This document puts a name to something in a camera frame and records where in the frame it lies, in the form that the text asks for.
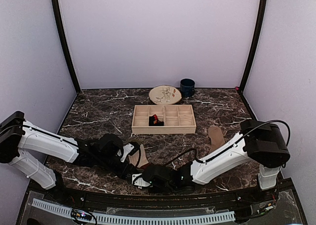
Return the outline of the beige striped sock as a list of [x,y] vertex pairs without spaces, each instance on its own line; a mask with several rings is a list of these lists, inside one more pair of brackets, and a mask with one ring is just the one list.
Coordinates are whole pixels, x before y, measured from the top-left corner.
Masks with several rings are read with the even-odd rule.
[[128,159],[130,164],[142,170],[146,169],[150,164],[146,157],[143,145],[140,145],[140,151],[135,152],[133,155],[129,155]]

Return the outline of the black argyle sock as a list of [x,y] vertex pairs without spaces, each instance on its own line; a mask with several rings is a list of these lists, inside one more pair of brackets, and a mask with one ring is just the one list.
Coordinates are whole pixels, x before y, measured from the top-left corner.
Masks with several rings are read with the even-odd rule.
[[149,117],[149,126],[164,126],[164,122],[160,121],[156,114]]

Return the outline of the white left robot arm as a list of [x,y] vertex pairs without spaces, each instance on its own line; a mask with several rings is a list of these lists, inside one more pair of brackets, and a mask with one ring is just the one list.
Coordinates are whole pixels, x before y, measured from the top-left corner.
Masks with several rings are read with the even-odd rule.
[[47,168],[30,151],[37,151],[82,167],[100,166],[121,179],[129,179],[139,171],[127,161],[138,151],[133,144],[123,145],[114,134],[100,139],[82,140],[65,137],[41,129],[16,111],[0,124],[0,161],[20,170],[37,182],[59,203],[66,203],[70,193],[64,188],[59,172]]

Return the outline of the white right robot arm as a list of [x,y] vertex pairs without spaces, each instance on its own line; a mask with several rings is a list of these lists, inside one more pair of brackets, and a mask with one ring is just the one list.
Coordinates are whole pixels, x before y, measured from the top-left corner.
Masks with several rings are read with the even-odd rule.
[[219,175],[249,161],[259,163],[258,187],[252,191],[256,202],[263,202],[277,184],[277,175],[290,159],[289,140],[284,139],[278,124],[282,120],[261,122],[245,120],[240,132],[212,153],[183,165],[178,170],[150,165],[140,174],[131,176],[139,188],[152,187],[171,193],[185,193],[196,185],[206,185]]

